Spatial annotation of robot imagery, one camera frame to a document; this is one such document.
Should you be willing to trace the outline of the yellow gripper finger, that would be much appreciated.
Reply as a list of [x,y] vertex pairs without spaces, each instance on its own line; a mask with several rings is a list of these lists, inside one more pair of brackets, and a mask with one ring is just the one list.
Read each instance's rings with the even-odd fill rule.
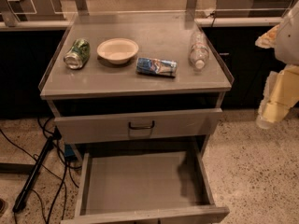
[[255,41],[255,45],[262,49],[271,49],[276,45],[278,26],[272,27]]
[[270,129],[281,122],[299,102],[299,66],[287,65],[280,72],[271,71],[263,90],[256,124]]

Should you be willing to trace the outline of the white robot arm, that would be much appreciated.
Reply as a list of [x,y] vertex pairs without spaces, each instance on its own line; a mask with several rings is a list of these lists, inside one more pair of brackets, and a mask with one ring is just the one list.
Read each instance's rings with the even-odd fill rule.
[[270,72],[258,109],[256,124],[270,129],[299,102],[299,2],[280,24],[259,36],[255,45],[273,48],[276,59],[286,64],[280,72]]

